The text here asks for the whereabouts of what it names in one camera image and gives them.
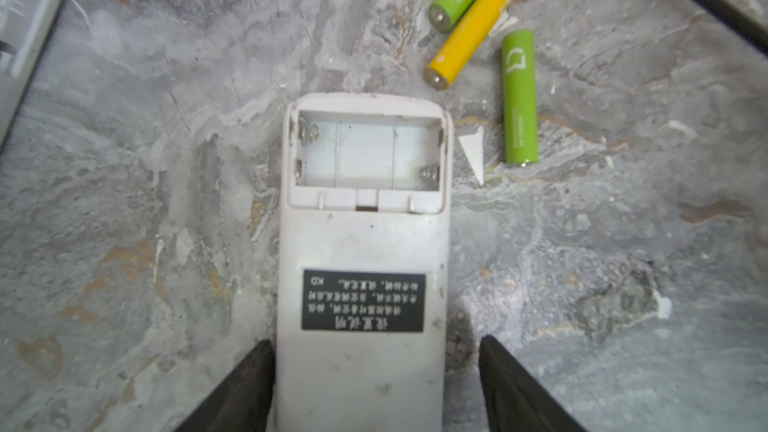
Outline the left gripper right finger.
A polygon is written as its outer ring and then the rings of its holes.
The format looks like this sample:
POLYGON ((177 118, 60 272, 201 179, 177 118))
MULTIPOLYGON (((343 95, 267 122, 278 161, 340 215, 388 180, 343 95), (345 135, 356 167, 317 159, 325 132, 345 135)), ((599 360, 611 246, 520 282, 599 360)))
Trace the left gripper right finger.
POLYGON ((490 431, 586 431, 492 335, 478 366, 490 431))

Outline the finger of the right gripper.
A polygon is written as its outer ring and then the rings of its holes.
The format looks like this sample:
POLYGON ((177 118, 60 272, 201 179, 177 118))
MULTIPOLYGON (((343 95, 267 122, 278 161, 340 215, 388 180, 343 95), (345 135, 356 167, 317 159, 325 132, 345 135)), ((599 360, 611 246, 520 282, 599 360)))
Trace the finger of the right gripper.
POLYGON ((767 53, 767 28, 728 0, 692 0, 761 54, 767 53))

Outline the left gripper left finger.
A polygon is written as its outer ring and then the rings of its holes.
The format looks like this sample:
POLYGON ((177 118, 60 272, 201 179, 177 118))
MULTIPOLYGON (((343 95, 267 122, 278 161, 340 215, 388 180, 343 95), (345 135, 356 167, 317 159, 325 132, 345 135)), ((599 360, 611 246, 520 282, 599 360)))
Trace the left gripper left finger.
POLYGON ((275 375, 273 346, 261 340, 176 431, 266 431, 275 375))

